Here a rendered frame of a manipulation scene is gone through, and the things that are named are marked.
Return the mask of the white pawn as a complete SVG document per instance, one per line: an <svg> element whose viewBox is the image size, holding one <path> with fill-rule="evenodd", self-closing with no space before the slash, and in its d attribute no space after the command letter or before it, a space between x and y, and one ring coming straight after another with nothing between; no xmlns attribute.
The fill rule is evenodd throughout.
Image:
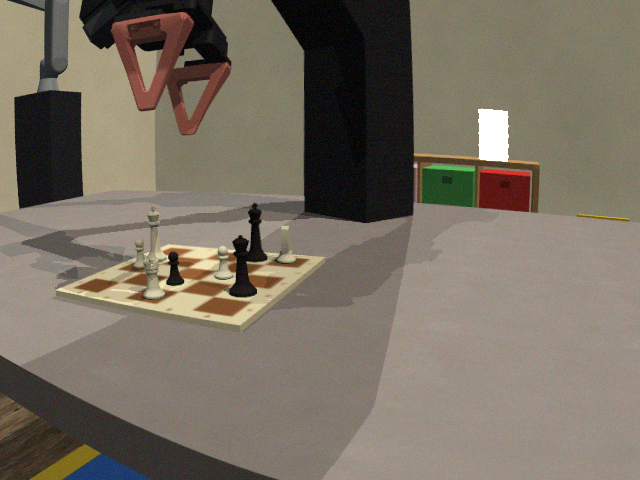
<svg viewBox="0 0 640 480"><path fill-rule="evenodd" d="M144 242L142 239L137 239L135 241L135 246L136 246L135 250L137 250L137 260L134 263L134 268L137 268L137 269L144 268L143 261L145 260L145 257L143 254L143 250L144 250L143 245L144 245Z"/></svg>
<svg viewBox="0 0 640 480"><path fill-rule="evenodd" d="M225 246L220 246L217 252L219 254L217 258L220 259L220 262L219 270L215 274L215 278L219 280L227 280L233 278L233 273L229 270L226 260L227 258L229 258L227 255L228 249Z"/></svg>

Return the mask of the white chess king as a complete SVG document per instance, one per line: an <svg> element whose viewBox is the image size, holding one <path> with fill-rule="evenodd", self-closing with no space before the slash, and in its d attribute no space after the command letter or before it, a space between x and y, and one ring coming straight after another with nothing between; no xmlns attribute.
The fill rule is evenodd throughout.
<svg viewBox="0 0 640 480"><path fill-rule="evenodd" d="M158 221L159 218L159 213L154 211L155 207L151 206L151 211L147 214L148 219L150 222L148 222L148 225L151 227L151 235L150 235L150 252L148 254L148 256L146 257L146 259L149 259L149 262L151 262L151 259L156 259L158 260L158 262L161 261L165 261L166 260L166 255L162 252L161 247L160 247L160 241L159 241L159 234L158 234L158 225L160 224L160 222Z"/></svg>

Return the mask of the white rook chess piece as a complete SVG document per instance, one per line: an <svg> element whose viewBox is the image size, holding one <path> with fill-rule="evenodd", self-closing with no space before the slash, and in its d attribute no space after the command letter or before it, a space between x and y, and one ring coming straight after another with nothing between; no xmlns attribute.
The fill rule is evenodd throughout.
<svg viewBox="0 0 640 480"><path fill-rule="evenodd" d="M143 297L149 300L156 300L165 297L165 292L160 288L157 272L159 271L158 260L149 259L143 261L145 273L147 274L147 289Z"/></svg>

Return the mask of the cream and brown chessboard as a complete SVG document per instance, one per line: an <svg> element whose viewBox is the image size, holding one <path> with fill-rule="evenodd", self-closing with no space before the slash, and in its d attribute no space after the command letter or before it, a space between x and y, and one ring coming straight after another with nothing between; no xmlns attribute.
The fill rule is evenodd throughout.
<svg viewBox="0 0 640 480"><path fill-rule="evenodd" d="M229 294L236 281L236 250L228 250L227 264L233 278L215 278L219 270L218 249L166 245L167 256L158 262L159 285L165 297L149 300L144 268L134 268L136 258L98 272L56 290L56 296L222 330L242 332L326 262L326 257L293 255L296 262L276 262L278 253L265 253L267 260L248 262L250 283L257 294L239 298ZM178 253L178 269L184 284L170 286L168 254Z"/></svg>

